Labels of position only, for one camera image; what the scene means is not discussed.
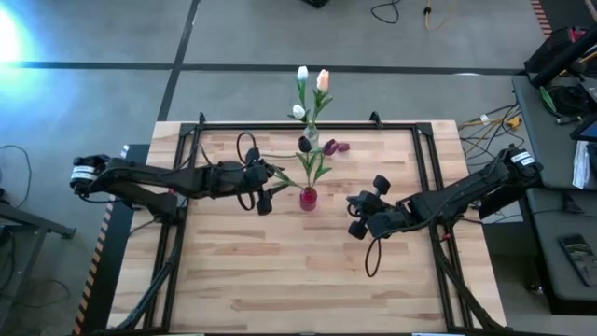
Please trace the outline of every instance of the clear glass vase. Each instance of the clear glass vase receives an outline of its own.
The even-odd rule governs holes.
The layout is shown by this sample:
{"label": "clear glass vase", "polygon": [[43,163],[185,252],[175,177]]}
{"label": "clear glass vase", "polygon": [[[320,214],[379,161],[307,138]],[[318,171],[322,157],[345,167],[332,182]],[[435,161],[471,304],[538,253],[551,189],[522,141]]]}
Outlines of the clear glass vase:
{"label": "clear glass vase", "polygon": [[319,130],[315,124],[308,124],[302,134],[309,139],[312,149],[319,148]]}

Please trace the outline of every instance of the electronic device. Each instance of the electronic device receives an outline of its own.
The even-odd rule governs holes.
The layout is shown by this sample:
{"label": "electronic device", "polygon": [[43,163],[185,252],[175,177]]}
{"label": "electronic device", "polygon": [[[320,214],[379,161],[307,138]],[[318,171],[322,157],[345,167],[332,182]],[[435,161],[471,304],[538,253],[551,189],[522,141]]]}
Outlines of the electronic device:
{"label": "electronic device", "polygon": [[559,241],[582,282],[589,287],[597,286],[597,257],[582,235],[563,236]]}
{"label": "electronic device", "polygon": [[564,36],[557,34],[553,38],[548,38],[544,45],[525,63],[528,74],[536,72],[535,77],[529,76],[534,87],[540,88],[548,85],[563,70],[568,69],[573,73],[583,71],[583,64],[577,60],[597,43],[597,23],[593,24],[584,34],[575,28],[568,29],[563,32]]}
{"label": "electronic device", "polygon": [[583,122],[570,133],[572,140],[597,143],[597,113],[588,115]]}

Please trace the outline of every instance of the gray desk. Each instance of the gray desk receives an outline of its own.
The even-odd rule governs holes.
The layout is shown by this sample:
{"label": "gray desk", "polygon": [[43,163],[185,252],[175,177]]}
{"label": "gray desk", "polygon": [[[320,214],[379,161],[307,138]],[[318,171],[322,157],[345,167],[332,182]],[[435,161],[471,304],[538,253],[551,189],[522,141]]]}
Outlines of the gray desk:
{"label": "gray desk", "polygon": [[587,287],[576,274],[562,251],[558,238],[582,234],[593,252],[597,252],[597,194],[589,191],[567,191],[587,215],[584,217],[558,210],[562,208],[562,192],[558,190],[529,189],[527,199],[532,209],[537,242],[547,271],[546,296],[555,314],[597,314],[597,287]]}
{"label": "gray desk", "polygon": [[[577,189],[572,185],[576,141],[570,139],[575,124],[560,126],[541,103],[541,95],[528,77],[512,79],[516,99],[521,107],[524,125],[529,134],[535,159],[543,164],[541,180],[548,189]],[[594,177],[586,190],[597,190]]]}

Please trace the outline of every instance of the wooden tabletop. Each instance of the wooden tabletop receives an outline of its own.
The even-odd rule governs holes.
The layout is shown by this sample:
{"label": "wooden tabletop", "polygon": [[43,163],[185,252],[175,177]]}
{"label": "wooden tabletop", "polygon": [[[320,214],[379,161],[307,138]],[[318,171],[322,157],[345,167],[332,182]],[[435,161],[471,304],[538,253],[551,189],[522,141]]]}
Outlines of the wooden tabletop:
{"label": "wooden tabletop", "polygon": [[[448,185],[468,175],[456,124],[430,122]],[[179,127],[180,122],[156,124],[148,164],[172,168]],[[211,161],[237,160],[238,133],[201,133]],[[300,131],[254,135],[262,154],[284,155],[297,150]],[[321,143],[330,138],[349,142],[352,149],[326,159],[333,170],[318,182],[317,208],[312,212],[300,209],[296,188],[277,194],[273,211],[265,217],[242,210],[236,198],[190,202],[172,332],[445,331],[428,231],[384,240],[382,265],[374,278],[364,270],[370,236],[358,241],[347,233],[352,218],[346,213],[346,196],[373,190],[375,175],[385,175],[392,183],[383,196],[389,203],[421,190],[410,132],[321,131]],[[243,152],[248,146],[243,143]],[[432,178],[424,140],[423,151]],[[198,160],[198,166],[204,164],[201,155]],[[267,161],[305,182],[298,160]],[[466,216],[478,219],[473,213]],[[132,226],[150,219],[147,212],[138,213]],[[152,224],[129,239],[109,326],[122,321],[146,291],[159,235],[160,224]],[[466,283],[489,314],[504,324],[481,226],[462,221],[455,235]],[[451,296],[460,321],[453,287]]]}

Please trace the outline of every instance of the gray floor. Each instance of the gray floor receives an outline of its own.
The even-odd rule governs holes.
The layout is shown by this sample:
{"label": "gray floor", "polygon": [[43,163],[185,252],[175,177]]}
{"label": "gray floor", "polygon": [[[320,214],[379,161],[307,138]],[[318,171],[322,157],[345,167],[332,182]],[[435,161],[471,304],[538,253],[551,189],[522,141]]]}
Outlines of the gray floor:
{"label": "gray floor", "polygon": [[[314,10],[298,0],[203,0],[185,62],[521,68],[543,41],[528,0],[460,0],[455,16],[437,32],[424,29],[424,1],[404,0],[398,25],[370,15],[370,7],[381,2],[331,0]],[[190,3],[0,2],[3,27],[19,36],[18,43],[0,50],[0,60],[172,63]],[[434,2],[435,23],[448,7],[447,1]],[[22,298],[55,298],[56,290],[44,279],[56,278],[70,287],[72,299],[41,312],[18,308],[18,318],[11,323],[14,329],[5,332],[70,332],[104,211],[100,205],[81,202],[68,188],[72,159],[94,153],[117,155],[125,144],[147,143],[169,75],[169,71],[0,69],[0,145],[24,147],[33,165],[31,195],[24,209],[78,228],[72,241],[49,236]],[[296,102],[293,76],[183,72],[168,120],[195,120],[199,112],[210,120],[285,119]],[[462,122],[514,104],[510,79],[333,73],[335,102],[323,118],[365,119],[375,110],[384,119]],[[526,137],[523,129],[517,134]],[[513,141],[519,140],[498,138],[491,150]],[[26,177],[19,153],[0,152],[0,168],[1,186],[17,202]],[[515,212],[515,207],[505,211]],[[494,266],[509,325],[577,335],[595,328],[597,323],[586,318],[549,315],[544,302],[522,291],[517,267],[509,267],[508,258],[514,259],[499,257]]]}

